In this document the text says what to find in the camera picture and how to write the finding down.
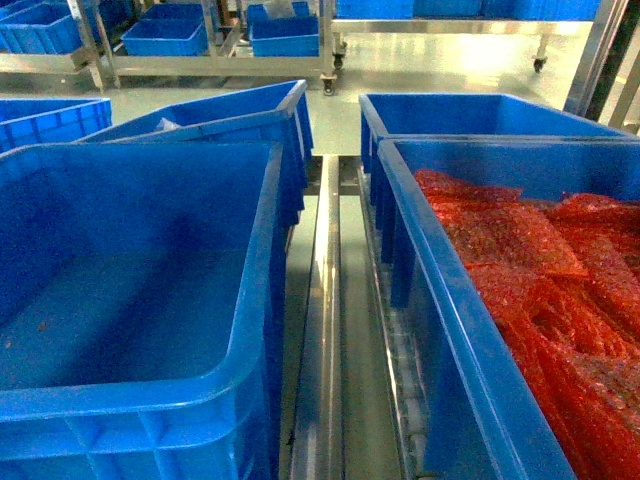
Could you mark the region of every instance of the cart wheel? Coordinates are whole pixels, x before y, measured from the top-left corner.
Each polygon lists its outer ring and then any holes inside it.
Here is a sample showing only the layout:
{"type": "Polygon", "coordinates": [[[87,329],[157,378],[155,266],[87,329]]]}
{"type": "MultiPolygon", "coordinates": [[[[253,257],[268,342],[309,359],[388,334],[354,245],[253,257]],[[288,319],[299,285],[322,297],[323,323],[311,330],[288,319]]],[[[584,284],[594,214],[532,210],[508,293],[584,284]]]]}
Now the cart wheel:
{"type": "Polygon", "coordinates": [[[327,97],[331,97],[331,96],[333,96],[334,93],[335,93],[335,90],[333,88],[333,80],[325,80],[324,81],[324,94],[327,97]]]}
{"type": "Polygon", "coordinates": [[[547,63],[547,59],[546,58],[536,58],[533,61],[533,69],[536,71],[536,73],[540,73],[542,71],[542,69],[544,68],[546,63],[547,63]]]}
{"type": "Polygon", "coordinates": [[[335,68],[336,70],[341,70],[343,65],[342,63],[343,55],[339,53],[334,53],[333,56],[335,57],[335,59],[333,60],[333,68],[335,68]]]}

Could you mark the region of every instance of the blue plastic crate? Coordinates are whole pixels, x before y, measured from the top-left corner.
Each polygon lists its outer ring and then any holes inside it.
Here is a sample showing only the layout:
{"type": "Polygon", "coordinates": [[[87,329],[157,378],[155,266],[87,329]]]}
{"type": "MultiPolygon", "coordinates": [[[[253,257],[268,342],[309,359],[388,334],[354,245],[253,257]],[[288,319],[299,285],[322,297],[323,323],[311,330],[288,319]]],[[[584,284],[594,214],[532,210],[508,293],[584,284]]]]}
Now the blue plastic crate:
{"type": "MultiPolygon", "coordinates": [[[[292,2],[293,10],[296,13],[296,17],[310,17],[311,9],[309,8],[309,3],[304,2],[292,2]]],[[[266,21],[269,20],[269,16],[267,15],[267,11],[264,9],[262,4],[253,4],[247,7],[247,25],[251,27],[253,22],[266,21]]]]}
{"type": "Polygon", "coordinates": [[[344,19],[403,20],[413,18],[413,0],[337,0],[336,17],[344,19]]]}
{"type": "Polygon", "coordinates": [[[0,153],[35,143],[72,142],[109,126],[109,99],[0,100],[0,153]]]}
{"type": "Polygon", "coordinates": [[[209,48],[201,20],[140,20],[122,43],[128,55],[142,57],[198,57],[209,48]]]}
{"type": "Polygon", "coordinates": [[[279,18],[253,22],[251,45],[256,57],[317,57],[320,55],[318,17],[279,18]]]}
{"type": "Polygon", "coordinates": [[[416,17],[477,17],[482,0],[416,0],[416,17]]]}
{"type": "Polygon", "coordinates": [[[640,199],[640,143],[384,141],[376,205],[425,395],[424,469],[438,478],[575,479],[537,402],[413,174],[429,168],[477,185],[640,199]]]}
{"type": "Polygon", "coordinates": [[[501,94],[370,94],[360,96],[362,163],[376,175],[385,138],[424,135],[634,138],[595,122],[501,94]]]}
{"type": "Polygon", "coordinates": [[[485,18],[547,21],[591,21],[600,0],[484,0],[485,18]]]}
{"type": "Polygon", "coordinates": [[[11,53],[67,54],[82,46],[69,7],[40,4],[0,20],[0,39],[11,53]]]}
{"type": "Polygon", "coordinates": [[[282,143],[282,210],[285,223],[292,225],[304,209],[306,163],[313,148],[306,89],[307,82],[299,80],[170,105],[82,141],[282,143]]]}
{"type": "Polygon", "coordinates": [[[2,157],[0,478],[277,478],[281,152],[2,157]]]}
{"type": "Polygon", "coordinates": [[[39,3],[34,0],[0,0],[0,19],[21,12],[39,3]]]}

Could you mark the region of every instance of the metal shelf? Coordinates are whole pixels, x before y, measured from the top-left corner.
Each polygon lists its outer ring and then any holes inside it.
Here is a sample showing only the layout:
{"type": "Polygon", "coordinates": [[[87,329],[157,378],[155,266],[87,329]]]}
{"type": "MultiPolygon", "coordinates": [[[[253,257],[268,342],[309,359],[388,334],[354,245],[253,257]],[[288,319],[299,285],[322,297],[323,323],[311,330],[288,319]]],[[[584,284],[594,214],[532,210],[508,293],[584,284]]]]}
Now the metal shelf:
{"type": "Polygon", "coordinates": [[[233,27],[222,45],[214,29],[210,12],[217,10],[213,0],[201,0],[204,23],[209,41],[209,54],[201,57],[137,57],[122,54],[122,45],[111,48],[106,32],[100,29],[102,43],[109,45],[106,56],[114,74],[114,82],[120,87],[120,77],[125,76],[269,76],[269,77],[308,77],[318,74],[325,82],[333,83],[337,76],[333,72],[333,38],[331,18],[333,1],[322,0],[320,11],[320,54],[318,57],[271,57],[256,58],[238,56],[245,45],[241,37],[243,26],[239,22],[233,27]]]}
{"type": "Polygon", "coordinates": [[[488,35],[586,35],[591,22],[515,20],[334,20],[334,33],[414,33],[488,35]]]}
{"type": "Polygon", "coordinates": [[[91,62],[91,51],[81,47],[68,55],[23,55],[0,52],[0,72],[77,74],[91,62]]]}

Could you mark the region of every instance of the red mesh bag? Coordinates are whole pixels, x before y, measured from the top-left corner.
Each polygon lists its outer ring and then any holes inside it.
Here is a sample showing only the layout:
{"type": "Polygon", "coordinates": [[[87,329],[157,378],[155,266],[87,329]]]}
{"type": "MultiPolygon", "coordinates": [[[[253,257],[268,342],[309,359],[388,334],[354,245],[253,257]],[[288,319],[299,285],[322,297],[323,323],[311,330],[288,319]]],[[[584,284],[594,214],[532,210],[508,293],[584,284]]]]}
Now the red mesh bag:
{"type": "Polygon", "coordinates": [[[433,170],[418,170],[415,174],[420,189],[430,202],[518,202],[521,189],[507,187],[476,187],[447,174],[433,170]]]}
{"type": "Polygon", "coordinates": [[[640,340],[640,282],[604,235],[563,229],[563,235],[591,275],[589,288],[615,327],[640,340]]]}
{"type": "Polygon", "coordinates": [[[640,226],[640,207],[590,193],[573,195],[546,214],[554,223],[596,224],[626,229],[640,226]]]}
{"type": "Polygon", "coordinates": [[[592,469],[581,479],[640,478],[640,436],[629,428],[624,400],[588,374],[588,357],[541,338],[540,365],[573,438],[579,439],[592,469]]]}
{"type": "Polygon", "coordinates": [[[505,263],[549,275],[585,277],[586,269],[542,213],[527,205],[434,204],[465,266],[505,263]]]}

